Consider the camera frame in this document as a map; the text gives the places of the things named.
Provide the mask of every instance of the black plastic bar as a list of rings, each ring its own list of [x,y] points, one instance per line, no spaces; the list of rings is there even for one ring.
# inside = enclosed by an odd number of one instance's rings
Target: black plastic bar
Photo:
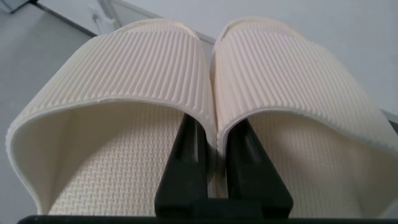
[[[340,219],[340,218],[290,218],[290,219],[174,219],[155,217],[101,217],[101,216],[53,216],[53,215],[32,215],[23,218],[18,224],[129,224],[129,223],[267,223],[267,224],[392,224],[398,220],[387,219]]]
[[[185,114],[155,196],[160,218],[189,218],[191,204],[207,199],[206,134]]]
[[[229,133],[226,173],[230,199],[258,200],[264,218],[288,218],[293,199],[247,119]]]

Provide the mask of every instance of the gray floor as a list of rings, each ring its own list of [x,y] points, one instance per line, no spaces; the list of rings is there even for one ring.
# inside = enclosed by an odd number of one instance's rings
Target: gray floor
[[[12,170],[4,146],[11,121],[90,38],[32,5],[15,14],[0,11],[0,223],[15,223],[36,212]]]

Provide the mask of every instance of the slide sandal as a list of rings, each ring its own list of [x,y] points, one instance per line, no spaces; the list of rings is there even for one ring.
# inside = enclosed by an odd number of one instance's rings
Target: slide sandal
[[[215,149],[201,41],[165,19],[89,40],[11,124],[9,160],[39,214],[155,215],[184,113]]]
[[[218,153],[225,159],[229,132],[248,118],[293,198],[290,217],[376,218],[391,208],[398,136],[323,47],[281,22],[238,19],[216,41],[211,81]]]

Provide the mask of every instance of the white wall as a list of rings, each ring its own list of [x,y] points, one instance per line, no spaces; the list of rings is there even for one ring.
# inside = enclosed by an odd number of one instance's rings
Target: white wall
[[[38,2],[89,31],[99,34],[88,7],[96,0],[39,0]]]
[[[398,122],[398,1],[112,0],[181,21],[217,38],[231,20],[266,16],[288,23],[346,66],[384,114]]]

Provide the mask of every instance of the ribbed texture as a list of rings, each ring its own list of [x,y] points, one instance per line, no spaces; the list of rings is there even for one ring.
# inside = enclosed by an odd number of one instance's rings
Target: ribbed texture
[[[154,214],[153,196],[182,114],[145,110],[137,102],[188,113],[215,147],[208,67],[194,31],[154,19],[95,37],[26,106],[11,124],[6,146],[39,213],[55,203],[56,214]],[[96,110],[84,113],[90,108]],[[116,123],[109,122],[115,116]]]
[[[218,149],[235,122],[260,111],[291,111],[373,146],[395,151],[387,119],[325,49],[286,30],[240,25],[216,48]]]
[[[213,100],[200,41],[185,30],[95,37],[65,63],[11,126],[35,114],[106,98],[178,107],[214,130]]]
[[[256,114],[290,217],[380,217],[398,196],[398,136],[354,78],[280,22],[250,17],[225,32],[211,66],[221,156],[229,130]]]

